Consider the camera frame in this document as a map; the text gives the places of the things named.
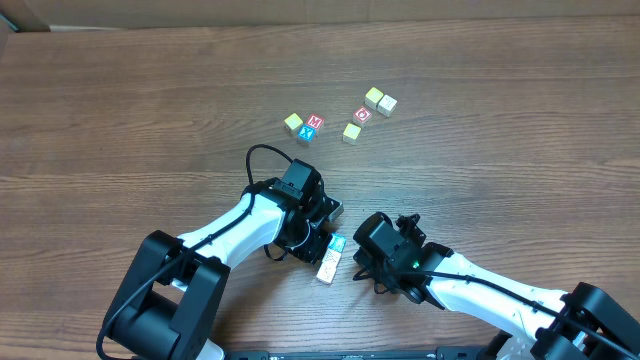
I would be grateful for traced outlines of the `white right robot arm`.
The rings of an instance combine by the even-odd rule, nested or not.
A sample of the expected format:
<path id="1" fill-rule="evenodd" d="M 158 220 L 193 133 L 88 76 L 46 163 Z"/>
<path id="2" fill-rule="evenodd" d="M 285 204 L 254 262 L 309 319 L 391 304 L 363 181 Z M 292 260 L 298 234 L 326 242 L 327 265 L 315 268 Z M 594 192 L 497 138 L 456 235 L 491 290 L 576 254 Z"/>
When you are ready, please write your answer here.
<path id="1" fill-rule="evenodd" d="M 396 221 L 381 212 L 354 234 L 361 269 L 377 294 L 464 313 L 499 333 L 485 359 L 636 359 L 639 323 L 604 290 L 579 283 L 573 291 L 544 289 L 479 267 L 426 239 L 417 214 Z"/>

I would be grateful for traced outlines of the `blue faced wooden letter block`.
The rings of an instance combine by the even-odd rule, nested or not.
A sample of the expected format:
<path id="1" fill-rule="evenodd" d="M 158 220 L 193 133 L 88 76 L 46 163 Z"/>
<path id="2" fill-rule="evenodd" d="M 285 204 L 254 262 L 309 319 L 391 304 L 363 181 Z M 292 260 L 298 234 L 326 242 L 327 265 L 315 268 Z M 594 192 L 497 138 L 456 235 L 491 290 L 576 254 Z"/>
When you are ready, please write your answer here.
<path id="1" fill-rule="evenodd" d="M 328 245 L 328 250 L 335 251 L 337 253 L 342 253 L 347 239 L 344 236 L 334 233 Z"/>

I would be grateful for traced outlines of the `wooden block with fish drawing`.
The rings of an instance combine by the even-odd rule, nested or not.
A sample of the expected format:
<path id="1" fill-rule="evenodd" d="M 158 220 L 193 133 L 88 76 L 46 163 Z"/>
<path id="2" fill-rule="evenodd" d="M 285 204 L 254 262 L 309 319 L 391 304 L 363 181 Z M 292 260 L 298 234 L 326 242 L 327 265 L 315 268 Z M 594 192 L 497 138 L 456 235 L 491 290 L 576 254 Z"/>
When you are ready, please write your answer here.
<path id="1" fill-rule="evenodd" d="M 318 269 L 316 279 L 324 284 L 331 285 L 337 272 L 337 264 L 333 262 L 323 262 Z"/>

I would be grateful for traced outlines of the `wooden block with M outline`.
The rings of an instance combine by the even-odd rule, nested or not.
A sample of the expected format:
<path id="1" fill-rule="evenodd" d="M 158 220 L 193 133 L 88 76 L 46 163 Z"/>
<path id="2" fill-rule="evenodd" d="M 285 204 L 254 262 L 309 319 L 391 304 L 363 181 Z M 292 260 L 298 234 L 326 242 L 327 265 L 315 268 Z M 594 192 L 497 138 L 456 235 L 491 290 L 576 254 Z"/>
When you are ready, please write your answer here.
<path id="1" fill-rule="evenodd" d="M 336 251 L 331 248 L 328 248 L 322 259 L 322 266 L 329 267 L 329 268 L 336 268 L 340 262 L 341 257 L 342 257 L 342 253 L 340 251 Z"/>

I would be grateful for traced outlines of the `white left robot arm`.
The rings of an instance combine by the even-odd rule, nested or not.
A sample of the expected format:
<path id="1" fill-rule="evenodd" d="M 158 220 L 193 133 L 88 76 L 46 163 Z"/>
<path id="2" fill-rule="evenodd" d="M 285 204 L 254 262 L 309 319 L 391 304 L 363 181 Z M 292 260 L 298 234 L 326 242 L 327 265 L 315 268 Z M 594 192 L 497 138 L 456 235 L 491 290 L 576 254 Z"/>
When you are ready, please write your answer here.
<path id="1" fill-rule="evenodd" d="M 291 161 L 280 178 L 250 183 L 239 203 L 198 230 L 173 237 L 156 230 L 141 243 L 105 315 L 96 341 L 111 339 L 137 359 L 224 356 L 210 339 L 231 271 L 259 248 L 315 264 L 343 212 L 320 173 Z"/>

